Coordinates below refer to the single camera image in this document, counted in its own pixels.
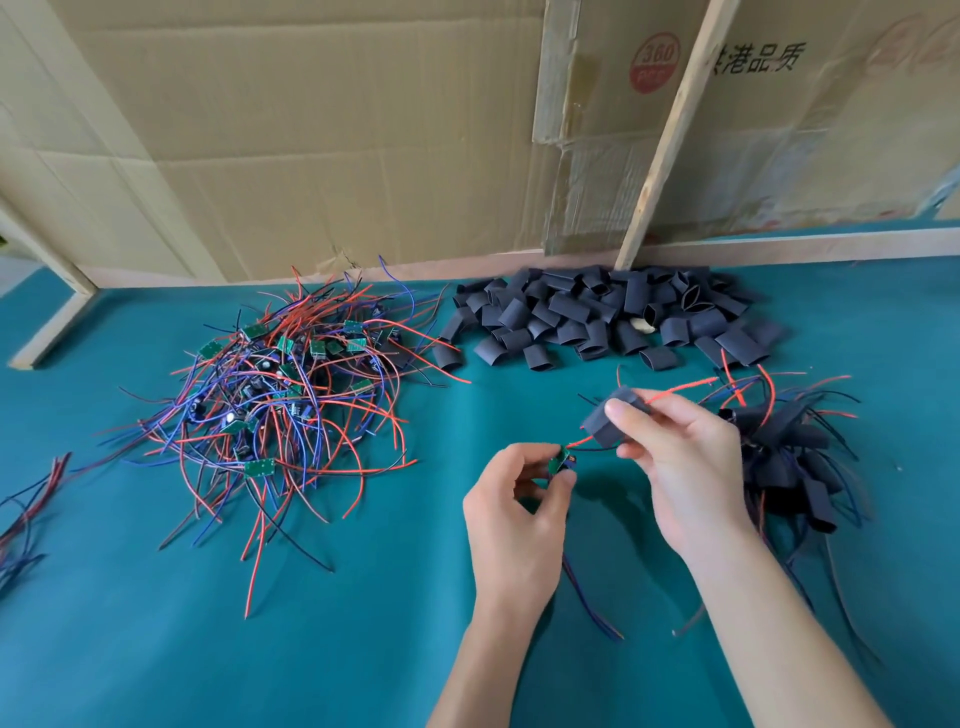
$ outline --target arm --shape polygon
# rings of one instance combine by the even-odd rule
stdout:
[[[473,619],[429,728],[496,728],[510,723],[516,681],[543,608],[560,583],[566,511],[576,481],[558,473],[544,492],[557,445],[510,445],[464,498],[477,597]],[[517,497],[542,503],[536,515]]]
[[[754,725],[889,726],[754,531],[736,427],[677,395],[638,392],[653,417],[607,405],[630,438],[617,454],[650,477],[657,523],[693,574]]]

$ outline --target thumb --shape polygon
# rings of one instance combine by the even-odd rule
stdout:
[[[570,494],[577,482],[577,474],[572,470],[560,471],[550,480],[543,503],[537,509],[537,518],[563,523],[570,509]]]
[[[673,436],[654,422],[646,412],[641,412],[623,400],[607,400],[604,413],[617,429],[647,448],[654,457],[669,448]]]

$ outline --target red circular logo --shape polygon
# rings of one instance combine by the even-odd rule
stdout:
[[[679,63],[679,38],[672,33],[650,36],[630,62],[630,85],[637,93],[653,93],[670,80]]]

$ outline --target forearm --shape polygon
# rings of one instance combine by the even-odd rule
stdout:
[[[474,610],[428,728],[504,728],[533,637],[526,619]]]
[[[889,725],[758,536],[696,553],[690,570],[754,725]]]

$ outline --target hand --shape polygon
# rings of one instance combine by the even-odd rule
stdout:
[[[501,450],[464,498],[477,600],[474,617],[515,619],[531,631],[560,583],[566,512],[577,480],[558,473],[546,491],[546,463],[559,445],[522,443]],[[542,501],[531,515],[517,497]]]
[[[752,532],[743,499],[740,435],[703,407],[679,395],[637,389],[653,416],[620,400],[607,402],[610,421],[627,437],[616,451],[650,478],[657,525],[689,564],[733,532]]]

